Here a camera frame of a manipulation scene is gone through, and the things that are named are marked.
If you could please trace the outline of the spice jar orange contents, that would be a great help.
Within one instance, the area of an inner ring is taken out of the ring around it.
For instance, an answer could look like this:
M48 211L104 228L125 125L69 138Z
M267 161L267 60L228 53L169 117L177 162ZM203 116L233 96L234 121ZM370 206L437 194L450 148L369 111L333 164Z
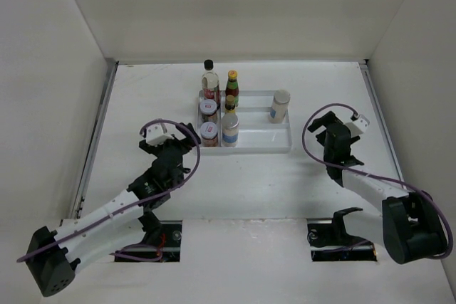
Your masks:
M218 126L214 122L204 122L199 132L203 147L217 147L219 145Z

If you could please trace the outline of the spice jar dark contents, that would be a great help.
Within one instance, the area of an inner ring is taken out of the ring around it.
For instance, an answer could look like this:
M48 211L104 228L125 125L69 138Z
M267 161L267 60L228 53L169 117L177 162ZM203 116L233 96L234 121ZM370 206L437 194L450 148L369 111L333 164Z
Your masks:
M218 122L217 103L213 99L204 99L199 104L199 111L202 122Z

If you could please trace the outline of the white shaker blue label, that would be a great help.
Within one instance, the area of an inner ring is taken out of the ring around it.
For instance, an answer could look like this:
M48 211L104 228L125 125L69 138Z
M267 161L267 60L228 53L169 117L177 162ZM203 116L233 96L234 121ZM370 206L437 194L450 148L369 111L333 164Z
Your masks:
M227 113L222 118L222 145L234 147L239 138L239 118L234 113Z
M273 96L273 102L269 111L271 123L282 123L286 116L291 96L287 90L277 90Z

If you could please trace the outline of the small yellow label bottle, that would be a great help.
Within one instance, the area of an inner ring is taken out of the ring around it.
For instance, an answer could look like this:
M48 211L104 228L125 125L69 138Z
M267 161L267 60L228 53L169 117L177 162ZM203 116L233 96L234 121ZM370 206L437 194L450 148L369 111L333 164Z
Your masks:
M233 95L227 95L225 97L224 112L226 114L236 113L236 98Z

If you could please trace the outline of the dark sauce bottle black cap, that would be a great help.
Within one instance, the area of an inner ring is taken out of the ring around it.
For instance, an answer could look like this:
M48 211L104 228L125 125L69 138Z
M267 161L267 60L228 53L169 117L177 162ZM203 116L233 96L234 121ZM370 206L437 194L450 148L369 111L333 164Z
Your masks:
M214 62L210 59L204 61L202 92L205 99L213 100L217 107L220 106L219 76L214 72Z

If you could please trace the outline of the green bottle yellow cap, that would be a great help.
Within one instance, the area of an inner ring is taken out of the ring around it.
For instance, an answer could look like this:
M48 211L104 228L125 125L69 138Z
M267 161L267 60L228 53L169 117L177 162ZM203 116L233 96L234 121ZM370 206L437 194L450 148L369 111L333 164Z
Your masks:
M230 70L227 74L227 85L225 89L225 95L232 95L234 97L234 104L237 107L239 105L239 84L238 84L238 73L235 70Z

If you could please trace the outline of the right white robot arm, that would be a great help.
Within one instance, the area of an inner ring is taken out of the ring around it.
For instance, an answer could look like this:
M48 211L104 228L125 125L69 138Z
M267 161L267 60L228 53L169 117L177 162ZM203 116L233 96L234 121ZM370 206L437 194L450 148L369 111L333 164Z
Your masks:
M398 179L364 170L364 163L353 156L351 146L368 129L368 119L353 111L351 119L343 122L328 107L321 110L324 114L313 114L303 129L316 133L323 147L323 155L316 161L325 166L330 179L378 211L370 215L353 207L335 212L330 227L332 239L345 244L354 237L365 238L383 246L398 264L447 258L454 237L432 197Z

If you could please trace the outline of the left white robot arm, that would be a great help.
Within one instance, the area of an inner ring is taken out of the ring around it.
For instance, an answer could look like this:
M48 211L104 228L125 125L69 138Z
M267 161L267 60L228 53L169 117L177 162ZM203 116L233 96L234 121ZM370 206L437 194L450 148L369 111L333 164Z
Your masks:
M153 156L151 166L114 199L55 230L36 230L25 263L43 297L64 290L85 267L137 245L152 246L159 240L161 223L154 210L171 197L195 173L183 165L183 157L200 148L201 139L192 124L175 122L181 139L169 135L169 120L156 119L140 129L139 148Z

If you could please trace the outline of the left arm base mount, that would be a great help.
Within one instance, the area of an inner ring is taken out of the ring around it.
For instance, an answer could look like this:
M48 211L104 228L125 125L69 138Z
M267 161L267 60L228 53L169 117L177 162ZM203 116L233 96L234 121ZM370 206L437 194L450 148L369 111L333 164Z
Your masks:
M147 230L140 243L116 251L116 263L176 263L180 261L182 221L159 221L152 212L142 223Z

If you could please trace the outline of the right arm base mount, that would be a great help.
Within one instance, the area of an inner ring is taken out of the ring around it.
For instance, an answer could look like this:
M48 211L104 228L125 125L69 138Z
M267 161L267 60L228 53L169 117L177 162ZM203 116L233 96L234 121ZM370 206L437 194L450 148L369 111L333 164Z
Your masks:
M377 261L372 242L346 231L345 217L357 211L363 210L351 207L336 211L330 219L307 220L307 241L313 262Z

